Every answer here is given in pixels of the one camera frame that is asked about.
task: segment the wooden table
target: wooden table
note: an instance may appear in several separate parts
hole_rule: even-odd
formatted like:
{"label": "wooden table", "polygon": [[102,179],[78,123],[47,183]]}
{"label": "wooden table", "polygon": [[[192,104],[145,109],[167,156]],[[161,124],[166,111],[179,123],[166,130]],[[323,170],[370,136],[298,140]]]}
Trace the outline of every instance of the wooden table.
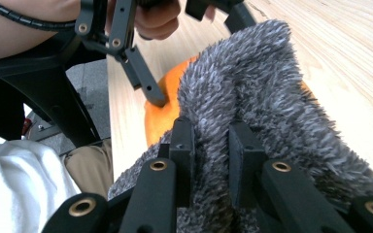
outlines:
{"label": "wooden table", "polygon": [[[248,0],[257,21],[277,18],[291,28],[304,81],[348,146],[373,168],[373,1]],[[158,80],[185,59],[229,37],[226,15],[198,22],[181,14],[179,30],[165,41],[135,44]],[[145,97],[133,91],[120,65],[108,60],[115,177],[147,149]]]}

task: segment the gray fabric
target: gray fabric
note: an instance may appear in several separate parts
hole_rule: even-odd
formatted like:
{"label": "gray fabric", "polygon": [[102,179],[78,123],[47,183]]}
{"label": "gray fabric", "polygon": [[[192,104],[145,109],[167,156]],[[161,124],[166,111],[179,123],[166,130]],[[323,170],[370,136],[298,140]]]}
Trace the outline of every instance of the gray fabric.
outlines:
{"label": "gray fabric", "polygon": [[[324,110],[300,88],[288,26],[269,20],[207,48],[184,74],[181,116],[194,125],[193,205],[178,209],[178,232],[257,232],[254,212],[234,210],[228,194],[228,124],[245,121],[270,158],[298,164],[328,198],[349,203],[373,195],[373,171],[334,131]],[[169,143],[167,132],[161,143]],[[136,183],[145,152],[111,187],[113,198]]]}

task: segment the chair leg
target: chair leg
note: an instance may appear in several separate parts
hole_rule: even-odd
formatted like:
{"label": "chair leg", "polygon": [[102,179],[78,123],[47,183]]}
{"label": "chair leg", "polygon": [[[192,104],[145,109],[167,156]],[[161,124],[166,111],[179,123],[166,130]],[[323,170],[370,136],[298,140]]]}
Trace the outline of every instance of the chair leg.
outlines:
{"label": "chair leg", "polygon": [[99,141],[99,134],[65,71],[56,67],[2,78],[48,115],[76,147]]}

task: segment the brown fabric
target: brown fabric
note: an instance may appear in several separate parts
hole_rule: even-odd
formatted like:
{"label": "brown fabric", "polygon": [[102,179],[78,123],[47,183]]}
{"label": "brown fabric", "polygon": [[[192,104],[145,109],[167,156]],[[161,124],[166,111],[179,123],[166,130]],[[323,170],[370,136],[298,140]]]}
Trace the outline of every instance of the brown fabric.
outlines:
{"label": "brown fabric", "polygon": [[65,167],[82,192],[97,193],[107,199],[114,183],[111,140],[104,140],[102,147],[72,150],[65,157]]}

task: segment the white shirt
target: white shirt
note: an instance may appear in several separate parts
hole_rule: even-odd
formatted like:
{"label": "white shirt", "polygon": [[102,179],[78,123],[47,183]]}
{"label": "white shirt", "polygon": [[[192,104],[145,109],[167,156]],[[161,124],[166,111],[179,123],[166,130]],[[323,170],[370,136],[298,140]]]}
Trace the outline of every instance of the white shirt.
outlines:
{"label": "white shirt", "polygon": [[56,209],[78,193],[53,149],[25,140],[0,145],[0,233],[41,232]]}

